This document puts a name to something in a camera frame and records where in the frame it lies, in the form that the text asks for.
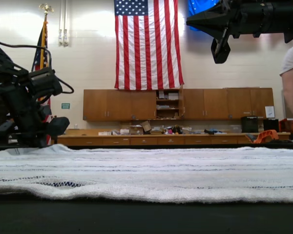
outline white wall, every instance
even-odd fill
[[[37,44],[43,22],[40,0],[0,1],[0,40],[7,43]],[[55,13],[48,17],[49,48],[57,75],[75,88],[73,95],[52,98],[53,114],[67,116],[72,127],[114,128],[118,123],[92,123],[82,120],[83,89],[113,89],[115,82],[115,33],[112,0],[69,0],[69,40],[58,46],[60,0],[49,0]],[[214,64],[210,52],[212,38],[185,25],[187,0],[179,0],[179,34],[185,88],[223,88],[261,86],[274,91],[277,118],[283,118],[280,63],[293,41],[283,35],[252,35],[230,38],[231,54],[225,64]],[[15,63],[30,70],[35,51],[3,48]],[[70,110],[61,110],[70,102]],[[192,123],[204,126],[215,124]]]

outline black cable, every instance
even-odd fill
[[[42,46],[37,46],[37,45],[10,45],[10,44],[6,44],[0,41],[0,45],[6,46],[6,47],[10,47],[10,48],[34,48],[34,49],[41,49],[41,50],[45,50],[48,55],[49,55],[49,67],[52,68],[52,56],[51,56],[51,52]]]
[[[75,90],[73,89],[72,86],[70,86],[69,84],[67,84],[66,82],[64,82],[63,80],[61,80],[60,78],[58,78],[59,82],[61,82],[62,84],[64,84],[65,86],[67,86],[71,92],[62,92],[62,94],[73,94],[75,92]]]
[[[45,50],[48,55],[49,55],[49,67],[52,68],[52,56],[51,56],[51,52],[45,48],[45,47],[41,47],[41,46],[36,46],[36,45],[10,45],[10,44],[6,44],[0,41],[0,45],[6,46],[6,47],[11,47],[11,48],[34,48],[34,49],[42,49]],[[75,90],[73,89],[72,86],[70,86],[69,84],[67,84],[66,82],[64,82],[63,80],[61,80],[60,78],[58,78],[59,82],[61,82],[62,84],[64,84],[65,86],[67,86],[71,92],[62,92],[63,94],[72,94],[75,92]]]

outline white towel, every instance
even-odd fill
[[[267,148],[0,152],[0,193],[49,199],[293,202],[293,150]]]

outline wooden counter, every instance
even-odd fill
[[[67,146],[111,146],[111,145],[209,145],[248,144],[246,134],[185,134],[185,135],[63,135],[58,144]],[[280,140],[288,140],[290,133],[279,133]]]

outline american flag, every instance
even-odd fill
[[[40,32],[39,40],[37,46],[48,48],[48,30],[47,30],[47,21],[45,20],[43,23],[42,30]],[[48,53],[45,50],[37,49],[35,53],[35,58],[32,66],[32,72],[40,70],[41,68],[47,67],[49,65],[48,61]],[[42,105],[49,105],[51,106],[51,100],[48,99],[45,103]],[[44,122],[50,122],[51,121],[51,115],[47,115]],[[48,145],[51,144],[51,137],[47,135],[46,139]]]
[[[114,0],[116,89],[163,90],[184,84],[178,0]]]

